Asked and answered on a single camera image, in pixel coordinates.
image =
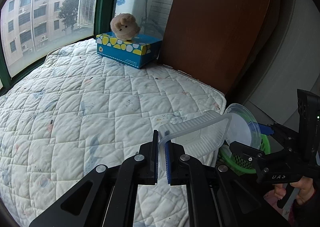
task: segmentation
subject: tissue box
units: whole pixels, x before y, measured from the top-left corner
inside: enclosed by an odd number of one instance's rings
[[[157,38],[143,34],[139,34],[130,41],[117,39],[113,32],[96,36],[99,55],[138,69],[158,57],[161,42]]]

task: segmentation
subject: transparent plastic container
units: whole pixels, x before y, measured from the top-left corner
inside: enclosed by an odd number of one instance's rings
[[[183,145],[185,153],[195,158],[219,149],[226,137],[231,114],[206,111],[200,117],[178,124],[168,123],[159,127],[159,155],[162,170],[166,170],[164,144],[171,140]]]
[[[252,113],[240,104],[231,104],[224,114],[230,114],[232,120],[226,134],[226,142],[237,141],[252,148],[259,149],[261,133],[259,125]]]

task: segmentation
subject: quilted mattress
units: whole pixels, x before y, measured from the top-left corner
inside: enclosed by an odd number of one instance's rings
[[[217,90],[167,67],[99,56],[94,39],[63,47],[0,97],[1,199],[27,227],[97,164],[134,155],[161,124],[223,114],[225,105]],[[187,219],[185,188],[170,187],[165,172],[156,186],[139,186],[135,227]]]

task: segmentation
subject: white mattress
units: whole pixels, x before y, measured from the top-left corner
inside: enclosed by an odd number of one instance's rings
[[[97,164],[121,164],[153,129],[224,112],[215,89],[155,64],[138,70],[97,54],[93,39],[66,46],[0,97],[0,195],[23,227]],[[213,155],[202,158],[210,164]],[[140,186],[135,227],[183,226],[184,187]]]

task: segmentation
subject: plush toy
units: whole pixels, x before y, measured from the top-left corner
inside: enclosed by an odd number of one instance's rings
[[[127,41],[137,36],[140,27],[132,14],[119,14],[111,20],[111,30],[119,40]]]

